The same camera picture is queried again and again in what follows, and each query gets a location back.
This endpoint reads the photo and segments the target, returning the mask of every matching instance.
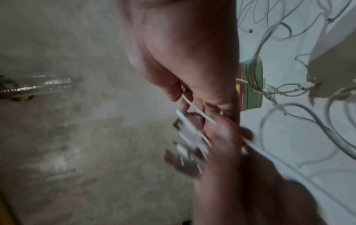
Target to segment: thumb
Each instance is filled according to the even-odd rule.
[[[240,127],[225,116],[214,120],[217,124],[206,128],[212,143],[208,163],[195,182],[194,224],[245,224]]]

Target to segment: hand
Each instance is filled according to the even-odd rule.
[[[238,122],[235,0],[116,1],[127,56],[148,82],[174,102],[184,86],[207,115]]]
[[[250,131],[224,116],[207,124],[212,151],[195,181],[194,225],[321,225],[317,204],[296,181],[285,180],[255,151],[241,154],[241,135]]]

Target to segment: metal object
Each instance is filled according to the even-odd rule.
[[[174,152],[166,150],[165,162],[176,170],[192,177],[202,174],[210,150],[210,142],[200,128],[194,113],[177,110],[173,123],[179,142],[173,142]]]

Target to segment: white surface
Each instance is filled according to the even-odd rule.
[[[333,13],[331,16],[340,10],[344,2],[346,2],[346,0],[332,1]],[[289,11],[298,4],[298,1],[287,0],[286,3],[287,11]],[[345,16],[355,5],[356,2],[353,1],[342,16]],[[252,57],[267,28],[265,20],[260,24],[253,22],[253,7],[254,4],[242,22],[241,27],[247,30],[251,28],[254,32],[249,34],[239,29],[240,61]],[[270,13],[270,25],[279,18],[279,11],[280,5],[277,5]],[[292,28],[293,34],[296,34],[303,31],[321,11],[316,1],[305,0],[300,8],[285,19],[284,22]],[[256,19],[262,18],[265,12],[265,1],[259,1],[256,7]],[[323,28],[323,20],[324,18],[321,16],[310,30],[299,37],[286,41],[270,39],[265,44],[260,56],[263,62],[263,72],[266,83],[279,86],[284,83],[303,83],[306,81],[307,70],[302,64],[294,61],[294,57],[298,54],[310,53],[312,51]],[[327,30],[330,30],[332,26],[339,26],[337,22],[338,20],[328,27]],[[288,35],[287,30],[281,26],[275,32],[275,36],[277,37],[284,37],[286,35]],[[300,57],[300,59],[306,63],[308,62],[307,56]],[[314,106],[309,104],[307,94],[294,98],[277,96],[277,101],[280,103],[298,102],[309,106],[325,121],[323,111],[325,99],[316,99]],[[353,137],[356,134],[356,130],[348,122],[342,104],[342,102],[336,102],[335,105],[332,106],[331,119],[336,129],[338,129],[347,140],[355,144],[356,141]],[[242,113],[241,124],[250,128],[253,132],[258,133],[259,122],[266,111],[271,107],[272,104],[264,99],[262,108],[248,110]],[[287,108],[287,110],[290,113],[310,118],[310,116],[301,109]],[[335,151],[336,147],[334,144],[317,125],[283,116],[282,113],[277,112],[267,121],[264,132],[265,147],[268,151],[278,155],[305,175],[319,174],[319,176],[314,175],[312,177],[313,181],[356,212],[356,195],[354,194],[354,190],[356,190],[356,162],[354,160],[343,152],[338,151],[335,157],[331,157],[329,160],[299,166],[302,162],[321,159]],[[343,212],[337,211],[330,203],[324,199],[320,199],[318,193],[313,193],[313,195],[318,199],[323,215],[329,224],[355,224],[355,221],[345,217]]]

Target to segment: gray floor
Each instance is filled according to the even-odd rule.
[[[135,74],[110,0],[0,2],[0,73],[70,93],[0,102],[0,187],[26,225],[169,224],[191,182],[164,165],[176,105]]]

